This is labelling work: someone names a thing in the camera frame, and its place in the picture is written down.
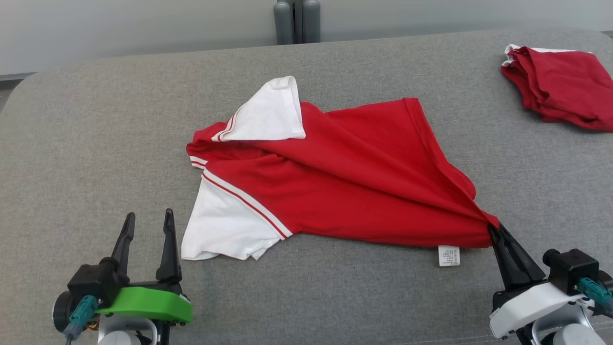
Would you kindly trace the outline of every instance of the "gray cushion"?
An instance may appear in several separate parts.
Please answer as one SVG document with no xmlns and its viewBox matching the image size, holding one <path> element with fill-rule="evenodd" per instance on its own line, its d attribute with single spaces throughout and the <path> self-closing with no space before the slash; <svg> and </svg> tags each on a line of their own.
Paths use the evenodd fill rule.
<svg viewBox="0 0 613 345">
<path fill-rule="evenodd" d="M 500 73 L 508 43 L 591 51 L 613 71 L 610 38 L 551 29 L 130 56 L 27 78 L 0 115 L 0 343 L 62 343 L 55 298 L 79 265 L 110 255 L 130 211 L 128 273 L 154 278 L 165 207 L 180 240 L 196 198 L 193 132 L 285 75 L 324 111 L 418 97 L 479 205 L 537 261 L 578 247 L 613 272 L 613 136 L 523 111 Z M 439 268 L 434 249 L 296 235 L 259 261 L 183 262 L 183 275 L 194 322 L 172 344 L 496 342 L 491 249 Z M 612 341 L 611 320 L 595 323 Z"/>
</svg>

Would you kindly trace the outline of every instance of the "red and white shirt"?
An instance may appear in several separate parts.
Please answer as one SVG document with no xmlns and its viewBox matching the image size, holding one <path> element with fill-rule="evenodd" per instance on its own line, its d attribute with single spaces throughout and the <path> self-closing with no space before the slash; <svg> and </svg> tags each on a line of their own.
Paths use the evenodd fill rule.
<svg viewBox="0 0 613 345">
<path fill-rule="evenodd" d="M 488 247 L 496 217 L 439 148 L 416 98 L 323 113 L 293 77 L 266 83 L 226 123 L 194 134 L 202 169 L 187 260 L 259 258 L 295 233 Z"/>
</svg>

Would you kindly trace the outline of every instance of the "folded red shirt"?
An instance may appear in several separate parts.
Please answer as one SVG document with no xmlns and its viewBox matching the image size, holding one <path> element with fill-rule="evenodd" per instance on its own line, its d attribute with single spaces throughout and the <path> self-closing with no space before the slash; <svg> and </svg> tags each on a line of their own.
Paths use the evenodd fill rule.
<svg viewBox="0 0 613 345">
<path fill-rule="evenodd" d="M 259 258 L 296 233 L 488 247 L 496 217 L 438 146 L 419 101 L 324 113 L 274 79 L 187 151 L 203 170 L 181 256 Z"/>
<path fill-rule="evenodd" d="M 613 80 L 588 52 L 508 45 L 503 74 L 545 122 L 613 132 Z"/>
</svg>

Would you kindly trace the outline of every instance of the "white stripe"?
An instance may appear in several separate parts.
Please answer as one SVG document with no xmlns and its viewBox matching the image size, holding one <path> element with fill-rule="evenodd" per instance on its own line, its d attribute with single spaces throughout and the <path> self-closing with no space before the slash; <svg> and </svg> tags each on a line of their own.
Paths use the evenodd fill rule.
<svg viewBox="0 0 613 345">
<path fill-rule="evenodd" d="M 520 49 L 521 47 L 515 44 L 509 44 L 506 46 L 506 48 L 504 49 L 504 54 L 506 55 L 506 61 L 502 63 L 503 66 L 507 67 L 509 66 L 513 61 L 515 61 L 513 59 L 513 56 L 509 55 L 509 52 L 511 50 L 515 50 L 515 49 Z M 568 53 L 568 52 L 578 52 L 578 50 L 567 50 L 567 49 L 547 49 L 547 48 L 532 48 L 532 47 L 528 47 L 536 52 L 539 53 Z"/>
<path fill-rule="evenodd" d="M 193 166 L 195 166 L 197 168 L 200 168 L 200 169 L 204 168 L 204 165 L 206 165 L 208 163 L 208 161 L 203 160 L 201 158 L 198 158 L 196 156 L 189 156 L 189 160 L 192 161 L 192 165 Z"/>
<path fill-rule="evenodd" d="M 223 254 L 257 260 L 282 237 L 246 201 L 203 175 L 181 242 L 181 257 L 206 260 Z"/>
<path fill-rule="evenodd" d="M 234 115 L 232 115 L 232 117 L 228 121 L 228 124 L 226 125 L 226 129 L 222 130 L 220 132 L 217 132 L 211 138 L 212 141 L 217 141 L 217 142 L 224 141 L 224 139 L 223 139 L 224 135 L 229 134 L 229 133 L 232 132 L 232 130 L 234 129 L 234 126 L 236 126 L 236 121 L 237 121 L 237 118 L 238 118 L 238 112 L 240 111 L 240 109 L 243 108 L 243 106 L 244 106 L 244 104 L 238 108 L 238 110 L 234 113 Z"/>
<path fill-rule="evenodd" d="M 272 214 L 272 212 L 267 210 L 266 207 L 264 207 L 261 203 L 257 202 L 257 200 L 252 198 L 249 194 L 243 192 L 242 190 L 238 189 L 237 187 L 234 187 L 233 185 L 227 183 L 226 181 L 218 178 L 217 176 L 215 176 L 212 172 L 210 172 L 206 168 L 202 169 L 202 173 L 205 174 L 209 179 L 211 179 L 215 183 L 219 184 L 220 186 L 230 190 L 232 193 L 235 193 L 235 194 L 239 195 L 241 198 L 243 198 L 245 201 L 247 201 L 251 206 L 255 207 L 258 211 L 260 211 L 264 215 L 266 215 L 266 217 L 268 217 L 268 219 L 270 219 L 270 221 L 273 222 L 276 225 L 276 227 L 279 228 L 279 230 L 281 230 L 281 232 L 285 236 L 290 237 L 290 236 L 293 235 L 293 233 L 291 231 L 289 231 L 289 229 L 285 225 L 283 225 L 283 223 L 281 223 L 281 221 L 277 217 L 275 217 L 274 214 Z"/>
</svg>

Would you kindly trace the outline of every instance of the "care label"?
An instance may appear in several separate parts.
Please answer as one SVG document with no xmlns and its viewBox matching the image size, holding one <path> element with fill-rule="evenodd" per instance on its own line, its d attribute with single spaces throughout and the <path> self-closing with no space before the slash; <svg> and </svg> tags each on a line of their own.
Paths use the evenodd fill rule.
<svg viewBox="0 0 613 345">
<path fill-rule="evenodd" d="M 438 265 L 440 267 L 460 264 L 460 247 L 438 246 Z"/>
</svg>

